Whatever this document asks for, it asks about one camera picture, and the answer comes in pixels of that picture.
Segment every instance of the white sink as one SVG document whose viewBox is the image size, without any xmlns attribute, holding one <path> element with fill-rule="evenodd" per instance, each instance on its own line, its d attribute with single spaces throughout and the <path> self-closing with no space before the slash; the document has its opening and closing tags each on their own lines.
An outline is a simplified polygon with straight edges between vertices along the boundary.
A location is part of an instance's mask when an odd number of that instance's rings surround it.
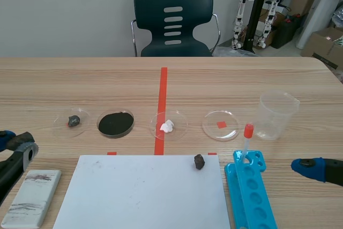
<svg viewBox="0 0 343 229">
<path fill-rule="evenodd" d="M 320 31 L 327 27 L 334 11 L 337 8 L 339 0 L 319 0 L 318 5 L 309 13 L 306 19 L 304 29 L 296 43 L 296 47 L 303 49 L 312 32 Z"/>
</svg>

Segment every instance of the black chair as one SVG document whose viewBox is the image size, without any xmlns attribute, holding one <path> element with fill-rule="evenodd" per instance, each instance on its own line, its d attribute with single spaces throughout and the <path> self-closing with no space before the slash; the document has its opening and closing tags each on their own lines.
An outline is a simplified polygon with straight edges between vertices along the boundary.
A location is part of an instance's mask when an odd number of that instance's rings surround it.
<svg viewBox="0 0 343 229">
<path fill-rule="evenodd" d="M 152 41 L 141 56 L 212 56 L 220 40 L 218 17 L 213 14 L 213 0 L 134 0 L 136 19 L 131 22 L 133 47 L 137 56 L 134 22 L 151 31 Z M 210 51 L 193 38 L 196 26 L 215 17 L 218 40 Z"/>
</svg>

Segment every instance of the test tube rack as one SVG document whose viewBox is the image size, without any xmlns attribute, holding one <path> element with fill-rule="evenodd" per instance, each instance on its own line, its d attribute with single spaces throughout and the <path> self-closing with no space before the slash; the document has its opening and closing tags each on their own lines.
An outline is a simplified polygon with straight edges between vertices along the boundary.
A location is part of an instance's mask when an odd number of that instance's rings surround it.
<svg viewBox="0 0 343 229">
<path fill-rule="evenodd" d="M 236 228 L 277 229 L 261 176 L 266 170 L 262 152 L 248 151 L 249 163 L 241 155 L 241 150 L 234 151 L 234 163 L 225 166 Z"/>
</svg>

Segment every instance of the red tape line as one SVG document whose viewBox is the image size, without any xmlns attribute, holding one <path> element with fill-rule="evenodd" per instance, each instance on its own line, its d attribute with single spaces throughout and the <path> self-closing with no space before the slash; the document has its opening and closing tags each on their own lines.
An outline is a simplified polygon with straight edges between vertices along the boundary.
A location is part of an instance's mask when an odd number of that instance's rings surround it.
<svg viewBox="0 0 343 229">
<path fill-rule="evenodd" d="M 160 114 L 166 111 L 167 105 L 167 77 L 168 70 L 166 67 L 161 68 L 161 78 L 160 78 L 160 94 L 159 94 L 159 105 L 157 109 L 157 120 L 156 120 L 156 132 L 160 131 L 162 124 L 166 121 L 166 114 Z M 162 131 L 160 134 L 160 139 L 155 139 L 155 155 L 163 155 L 165 152 L 165 133 Z"/>
</svg>

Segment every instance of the glass petri dish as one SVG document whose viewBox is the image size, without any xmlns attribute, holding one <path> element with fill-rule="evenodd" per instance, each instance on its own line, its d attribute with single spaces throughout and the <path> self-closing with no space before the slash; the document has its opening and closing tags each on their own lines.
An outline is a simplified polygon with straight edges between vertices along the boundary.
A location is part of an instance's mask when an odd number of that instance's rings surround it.
<svg viewBox="0 0 343 229">
<path fill-rule="evenodd" d="M 77 126 L 69 127 L 69 117 L 77 115 L 80 118 L 80 123 Z M 53 131 L 57 138 L 73 138 L 82 134 L 90 126 L 90 115 L 82 108 L 69 108 L 60 112 L 54 121 Z"/>
<path fill-rule="evenodd" d="M 203 119 L 203 130 L 213 139 L 229 141 L 238 135 L 238 121 L 229 111 L 212 111 Z"/>
<path fill-rule="evenodd" d="M 159 122 L 158 129 L 156 126 L 158 123 L 158 118 L 163 118 L 162 122 Z M 165 133 L 161 131 L 161 125 L 167 120 L 171 120 L 174 124 L 173 131 Z M 178 110 L 167 110 L 166 112 L 161 112 L 156 114 L 150 122 L 150 132 L 157 139 L 164 139 L 165 141 L 176 141 L 182 138 L 183 135 L 187 132 L 188 122 L 186 117 L 180 113 Z"/>
<path fill-rule="evenodd" d="M 133 129 L 135 118 L 126 108 L 112 108 L 103 112 L 96 123 L 99 132 L 110 138 L 121 138 Z"/>
</svg>

